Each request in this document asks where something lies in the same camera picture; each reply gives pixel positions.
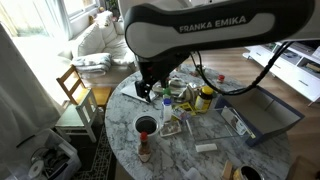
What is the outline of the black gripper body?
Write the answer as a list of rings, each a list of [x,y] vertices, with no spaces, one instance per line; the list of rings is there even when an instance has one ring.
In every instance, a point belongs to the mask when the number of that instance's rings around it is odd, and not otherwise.
[[[155,81],[153,79],[136,81],[135,82],[136,94],[139,97],[145,99],[147,102],[151,102],[149,94],[154,84],[155,84]]]

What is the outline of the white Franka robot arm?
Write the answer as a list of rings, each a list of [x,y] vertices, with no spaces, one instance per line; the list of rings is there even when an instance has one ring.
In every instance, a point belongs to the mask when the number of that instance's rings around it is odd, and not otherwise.
[[[188,0],[155,0],[128,8],[127,46],[137,56],[142,79],[137,95],[148,99],[194,51],[316,40],[320,0],[227,0],[194,6]]]

